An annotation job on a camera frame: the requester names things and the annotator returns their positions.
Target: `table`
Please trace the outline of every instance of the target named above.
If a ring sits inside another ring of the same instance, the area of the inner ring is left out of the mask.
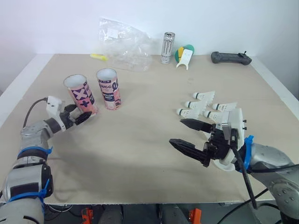
[[[30,105],[48,95],[71,103],[63,80],[72,74],[87,77],[97,116],[57,133],[48,163],[54,194],[46,203],[212,203],[247,200],[242,175],[208,168],[174,149],[170,138],[181,138],[202,149],[206,138],[179,122],[175,113],[196,92],[216,91],[214,103],[238,102],[247,119],[246,135],[277,147],[299,162],[299,121],[280,97],[251,66],[213,64],[209,56],[193,56],[189,70],[175,62],[161,64],[153,57],[149,71],[116,69],[123,105],[104,108],[95,73],[105,62],[88,55],[54,55],[31,84],[0,129],[0,182],[3,182],[20,147],[20,130]],[[28,123],[47,119],[45,104],[38,104]],[[251,179],[254,192],[264,189]],[[270,194],[261,200],[272,199]]]

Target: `remote controller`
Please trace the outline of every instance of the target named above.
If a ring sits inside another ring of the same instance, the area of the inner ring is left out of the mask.
[[[214,51],[211,54],[211,59],[213,63],[219,62],[233,62],[233,63],[241,63],[243,65],[248,65],[252,61],[250,57],[248,57],[244,52],[244,54],[227,54],[227,53],[219,53],[218,51]]]

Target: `orange connector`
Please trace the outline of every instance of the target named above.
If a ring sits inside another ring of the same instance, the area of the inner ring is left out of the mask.
[[[86,209],[82,209],[81,213],[82,213],[82,219],[83,219],[82,224],[92,224],[93,210],[86,208]]]
[[[189,220],[192,224],[201,224],[201,210],[200,209],[193,209],[189,212]]]

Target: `white wall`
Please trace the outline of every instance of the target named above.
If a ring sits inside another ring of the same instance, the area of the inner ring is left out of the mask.
[[[21,57],[8,58],[14,66],[0,64],[0,88],[8,77],[16,75],[15,68],[25,65],[34,53],[95,52],[99,49],[100,16],[147,32],[157,43],[152,49],[154,54],[161,52],[163,33],[172,31],[176,33],[177,46],[190,43],[196,54],[247,50],[249,55],[258,54],[265,61],[263,55],[268,52],[267,45],[271,48],[272,34],[277,29],[283,32],[283,27],[276,24],[294,29],[293,25],[287,26],[290,17],[282,15],[288,15],[297,3],[298,0],[0,1],[0,42],[4,43],[0,45],[0,59],[6,57],[8,50],[21,49],[23,53]],[[291,40],[285,38],[282,41],[298,42],[296,35]],[[290,69],[286,75],[294,72],[296,69]]]
[[[299,0],[290,2],[280,8],[269,7],[276,22],[271,17],[263,20],[270,38],[263,41],[256,55],[299,99]]]

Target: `pink cylindrical container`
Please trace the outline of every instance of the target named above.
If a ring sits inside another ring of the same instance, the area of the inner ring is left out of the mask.
[[[95,115],[98,112],[93,94],[85,76],[79,74],[68,76],[64,80],[64,85],[67,87],[70,96],[82,112],[91,111],[92,115]]]
[[[116,110],[121,105],[120,89],[117,74],[114,69],[101,69],[97,72],[97,79],[108,110]]]

